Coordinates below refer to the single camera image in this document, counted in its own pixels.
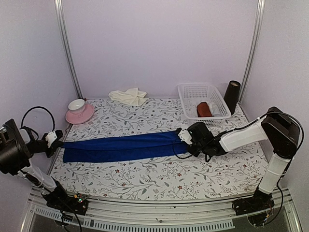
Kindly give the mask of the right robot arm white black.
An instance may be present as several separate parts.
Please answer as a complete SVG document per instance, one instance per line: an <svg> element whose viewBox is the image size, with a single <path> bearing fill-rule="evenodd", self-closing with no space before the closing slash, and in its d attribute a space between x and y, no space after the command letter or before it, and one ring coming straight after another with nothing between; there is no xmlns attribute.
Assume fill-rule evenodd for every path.
<svg viewBox="0 0 309 232"><path fill-rule="evenodd" d="M267 166L251 197L234 201L234 207L251 207L259 211L272 206L272 192L285 176L304 142L301 123L276 106L248 124L214 135L203 122L196 122L178 134L190 155L205 156L205 161L234 153L240 148L259 144Z"/></svg>

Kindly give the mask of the blue microfibre towel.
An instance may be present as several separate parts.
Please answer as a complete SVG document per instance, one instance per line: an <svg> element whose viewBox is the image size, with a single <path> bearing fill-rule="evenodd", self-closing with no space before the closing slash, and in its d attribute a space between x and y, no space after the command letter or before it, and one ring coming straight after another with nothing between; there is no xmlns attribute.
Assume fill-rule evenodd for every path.
<svg viewBox="0 0 309 232"><path fill-rule="evenodd" d="M106 163L173 156L187 152L175 131L109 137L63 144L63 162Z"/></svg>

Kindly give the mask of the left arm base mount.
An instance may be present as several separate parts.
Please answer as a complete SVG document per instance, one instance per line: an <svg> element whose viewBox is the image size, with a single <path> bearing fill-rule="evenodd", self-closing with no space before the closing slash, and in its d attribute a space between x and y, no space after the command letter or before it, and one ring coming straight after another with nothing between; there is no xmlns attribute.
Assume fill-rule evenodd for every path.
<svg viewBox="0 0 309 232"><path fill-rule="evenodd" d="M46 200L46 205L60 211L76 213L77 215L85 216L88 209L88 200L80 200L75 197L66 196L64 198L43 195Z"/></svg>

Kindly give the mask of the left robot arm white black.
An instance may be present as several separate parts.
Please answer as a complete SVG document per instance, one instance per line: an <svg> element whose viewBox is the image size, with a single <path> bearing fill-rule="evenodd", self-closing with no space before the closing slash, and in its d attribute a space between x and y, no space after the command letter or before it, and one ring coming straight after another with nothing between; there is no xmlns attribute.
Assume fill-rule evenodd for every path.
<svg viewBox="0 0 309 232"><path fill-rule="evenodd" d="M36 153L46 153L51 157L62 147L62 137L61 130L54 130L46 133L42 140L35 140L26 129L19 129L13 119L8 120L0 129L0 171L27 179L42 190L49 206L67 210L72 205L70 196L58 181L31 162Z"/></svg>

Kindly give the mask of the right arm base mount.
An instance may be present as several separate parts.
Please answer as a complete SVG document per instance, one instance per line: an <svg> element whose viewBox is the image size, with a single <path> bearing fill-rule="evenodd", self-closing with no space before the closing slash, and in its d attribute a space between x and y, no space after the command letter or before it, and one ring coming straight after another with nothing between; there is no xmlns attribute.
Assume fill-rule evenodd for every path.
<svg viewBox="0 0 309 232"><path fill-rule="evenodd" d="M239 198L232 202L232 209L236 215L244 215L249 213L258 212L274 207L274 201L272 198L264 201L261 198L249 197Z"/></svg>

